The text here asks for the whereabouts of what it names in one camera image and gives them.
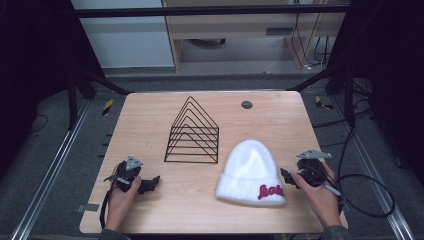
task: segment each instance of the cabinet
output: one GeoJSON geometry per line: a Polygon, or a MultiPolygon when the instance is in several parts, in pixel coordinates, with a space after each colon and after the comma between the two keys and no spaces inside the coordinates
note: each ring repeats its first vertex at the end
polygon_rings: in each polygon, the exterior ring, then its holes
{"type": "MultiPolygon", "coordinates": [[[[314,0],[314,4],[348,3],[347,0],[314,0]]],[[[289,0],[162,0],[164,7],[287,5],[289,0]]],[[[280,32],[297,67],[306,63],[305,56],[315,37],[337,36],[345,13],[242,14],[168,16],[169,38],[175,67],[179,69],[182,43],[186,39],[219,39],[230,37],[269,37],[269,30],[280,32]],[[299,35],[292,38],[296,25],[299,35]]]]}

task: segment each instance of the wooden table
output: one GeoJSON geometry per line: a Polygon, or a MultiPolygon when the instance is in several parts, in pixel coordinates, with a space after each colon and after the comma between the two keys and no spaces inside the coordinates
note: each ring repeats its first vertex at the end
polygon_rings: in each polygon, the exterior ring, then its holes
{"type": "MultiPolygon", "coordinates": [[[[287,202],[281,207],[243,206],[215,197],[227,157],[238,143],[246,139],[264,143],[273,154],[277,167],[289,171],[297,171],[297,153],[310,148],[319,150],[298,92],[130,94],[122,108],[89,203],[101,206],[109,188],[109,182],[103,180],[111,175],[116,164],[132,155],[144,162],[142,179],[160,175],[161,180],[154,192],[136,197],[123,224],[125,233],[321,232],[322,227],[302,191],[284,184],[282,178],[287,202]],[[219,127],[218,163],[164,161],[171,126],[190,96],[219,127]],[[250,101],[253,107],[243,108],[243,101],[250,101]]],[[[182,161],[187,160],[185,155],[173,157],[174,160],[178,157],[182,161]]],[[[99,212],[100,209],[84,213],[80,225],[82,232],[101,231],[99,212]]]]}

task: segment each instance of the black strap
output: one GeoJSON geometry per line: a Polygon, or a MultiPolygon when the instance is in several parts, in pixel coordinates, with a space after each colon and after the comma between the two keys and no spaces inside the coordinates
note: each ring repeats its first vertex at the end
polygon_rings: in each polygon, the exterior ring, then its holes
{"type": "Polygon", "coordinates": [[[100,225],[102,226],[102,229],[105,228],[105,211],[107,203],[109,202],[110,194],[112,193],[113,189],[110,189],[107,191],[105,198],[103,199],[102,209],[100,210],[100,225]]]}

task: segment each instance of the finger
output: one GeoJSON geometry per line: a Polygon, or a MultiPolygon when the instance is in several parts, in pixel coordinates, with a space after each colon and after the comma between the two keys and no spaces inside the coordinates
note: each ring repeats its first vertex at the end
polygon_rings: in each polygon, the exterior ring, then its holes
{"type": "Polygon", "coordinates": [[[291,175],[292,175],[292,178],[293,178],[294,182],[296,183],[296,185],[298,187],[300,187],[300,189],[303,189],[304,190],[304,189],[307,189],[307,188],[310,188],[311,187],[307,182],[305,182],[305,180],[299,174],[297,174],[297,173],[291,173],[291,175]]]}
{"type": "Polygon", "coordinates": [[[128,190],[128,192],[130,192],[129,194],[135,196],[137,194],[138,189],[140,188],[140,185],[141,185],[141,177],[140,176],[137,176],[133,180],[133,182],[131,183],[131,187],[128,190]]]}

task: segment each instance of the sleeve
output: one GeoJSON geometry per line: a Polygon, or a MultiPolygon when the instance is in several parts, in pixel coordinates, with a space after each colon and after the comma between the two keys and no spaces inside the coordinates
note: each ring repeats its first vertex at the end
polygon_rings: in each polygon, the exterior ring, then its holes
{"type": "Polygon", "coordinates": [[[110,229],[104,228],[100,233],[99,240],[127,240],[124,235],[110,229]]]}
{"type": "Polygon", "coordinates": [[[324,229],[321,238],[322,240],[351,240],[352,236],[347,228],[343,226],[332,226],[324,229]]]}

